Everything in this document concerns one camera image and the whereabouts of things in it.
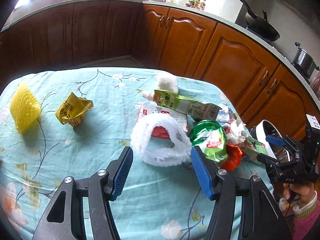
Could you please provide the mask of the person's right hand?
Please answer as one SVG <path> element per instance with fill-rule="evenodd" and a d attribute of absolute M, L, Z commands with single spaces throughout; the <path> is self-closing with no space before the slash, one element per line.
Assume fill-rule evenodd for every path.
<path fill-rule="evenodd" d="M 289 200 L 291 197 L 290 190 L 300 195 L 299 200 L 297 201 L 300 209 L 308 205 L 316 195 L 314 183 L 310 181 L 306 181 L 302 184 L 283 184 L 283 186 L 283 196 L 286 200 Z"/>

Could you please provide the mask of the pink sleeve forearm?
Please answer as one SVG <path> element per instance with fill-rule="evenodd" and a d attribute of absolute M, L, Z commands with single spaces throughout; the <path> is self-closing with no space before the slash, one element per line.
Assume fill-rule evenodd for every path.
<path fill-rule="evenodd" d="M 313 198 L 306 206 L 293 207 L 295 217 L 293 219 L 293 239 L 319 239 L 319 200 Z"/>

